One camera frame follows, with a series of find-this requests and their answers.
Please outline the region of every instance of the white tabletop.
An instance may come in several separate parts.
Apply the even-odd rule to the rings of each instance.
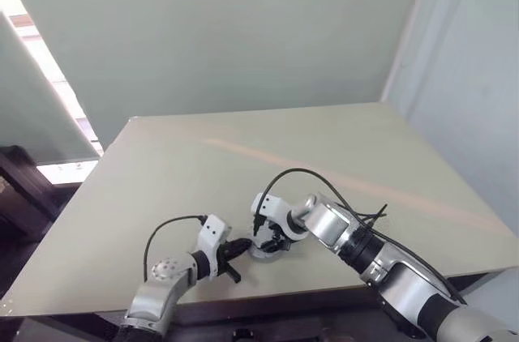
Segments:
[[[359,212],[388,203],[377,227],[447,276],[518,265],[517,238],[388,106],[343,105],[134,118],[109,147],[0,306],[1,315],[126,309],[142,280],[144,244],[173,216],[217,214],[244,235],[256,194],[283,169],[327,177]],[[272,193],[295,203],[329,192],[291,174]],[[199,225],[172,224],[149,260],[193,249]],[[314,239],[275,263],[233,262],[234,284],[201,282],[182,302],[225,300],[361,284]]]

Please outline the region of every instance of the black wire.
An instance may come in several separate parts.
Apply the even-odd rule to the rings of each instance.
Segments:
[[[207,217],[206,215],[185,215],[185,216],[179,216],[173,219],[169,219],[165,222],[162,222],[159,224],[155,230],[153,230],[152,235],[149,236],[148,241],[146,242],[146,247],[144,248],[144,282],[148,280],[148,252],[149,252],[149,246],[152,244],[153,237],[155,237],[155,234],[157,234],[157,231],[159,231],[162,227],[166,226],[169,223],[176,222],[178,220],[186,220],[186,219],[198,219],[202,224],[205,223]]]
[[[427,261],[425,261],[424,259],[422,259],[420,256],[418,256],[416,253],[414,253],[412,250],[410,250],[409,248],[407,248],[406,246],[402,245],[400,242],[376,231],[375,229],[373,229],[372,227],[370,227],[370,225],[368,223],[366,223],[364,220],[362,220],[359,216],[359,214],[357,212],[355,212],[355,210],[348,204],[348,202],[345,201],[345,199],[342,197],[342,195],[339,193],[339,191],[332,185],[331,182],[329,182],[326,178],[324,178],[323,176],[321,176],[320,174],[318,174],[317,172],[314,172],[313,170],[310,170],[310,169],[305,169],[305,168],[291,168],[291,169],[287,169],[287,170],[284,170],[283,172],[279,173],[277,176],[275,176],[270,182],[269,184],[267,185],[267,188],[265,188],[265,191],[263,192],[263,194],[261,195],[261,198],[259,198],[259,203],[258,203],[258,207],[256,208],[256,212],[255,214],[256,215],[259,215],[260,213],[260,209],[261,209],[261,206],[263,204],[263,201],[265,199],[265,197],[267,196],[267,193],[270,191],[270,189],[274,186],[274,184],[276,184],[276,182],[282,178],[283,176],[285,176],[286,174],[288,173],[292,173],[292,172],[302,172],[302,173],[308,173],[308,174],[311,174],[312,176],[314,177],[317,177],[319,180],[321,180],[324,184],[326,184],[326,186],[335,194],[335,196],[339,199],[339,201],[342,203],[342,207],[344,207],[346,210],[348,210],[351,215],[354,216],[355,219],[358,220],[359,224],[361,226],[363,226],[365,229],[368,229],[368,230],[371,230],[377,237],[380,237],[382,239],[384,239],[385,241],[389,242],[389,243],[392,243],[394,246],[400,248],[401,250],[405,251],[407,254],[409,254],[410,256],[412,257],[415,257],[424,267],[426,267],[427,269],[429,269],[429,271],[434,275],[436,276],[436,278],[438,280],[440,280],[444,285],[445,287],[448,289],[448,291],[451,293],[451,296],[458,300],[461,304],[467,304],[465,299],[461,296],[461,294],[457,291],[456,288],[454,288],[454,286],[452,285],[452,283],[447,280],[441,273],[439,273],[436,269],[433,268],[432,265],[430,265]]]

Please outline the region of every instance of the table leg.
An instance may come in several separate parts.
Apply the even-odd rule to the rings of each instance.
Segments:
[[[111,341],[118,327],[96,314],[32,316],[31,320],[84,340]]]

